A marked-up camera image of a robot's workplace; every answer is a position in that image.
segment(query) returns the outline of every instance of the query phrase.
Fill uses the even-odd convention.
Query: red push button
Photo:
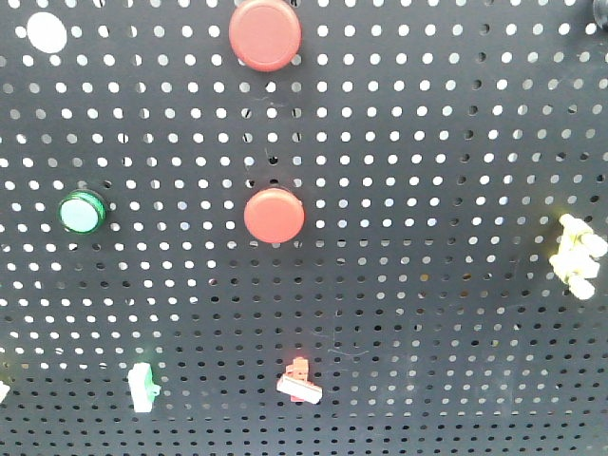
[[[283,0],[246,0],[230,20],[230,44],[237,57],[258,71],[288,65],[302,42],[294,10]]]
[[[302,202],[280,188],[262,190],[245,206],[245,225],[254,238],[263,242],[287,242],[304,224]]]

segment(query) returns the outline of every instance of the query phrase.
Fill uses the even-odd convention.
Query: black pegboard
[[[559,215],[608,221],[591,2],[298,0],[270,74],[234,7],[0,2],[0,452],[606,454],[605,272],[577,301],[547,262]],[[242,222],[271,181],[307,211],[280,246]],[[113,208],[86,237],[78,186]],[[318,406],[275,391],[297,355]]]

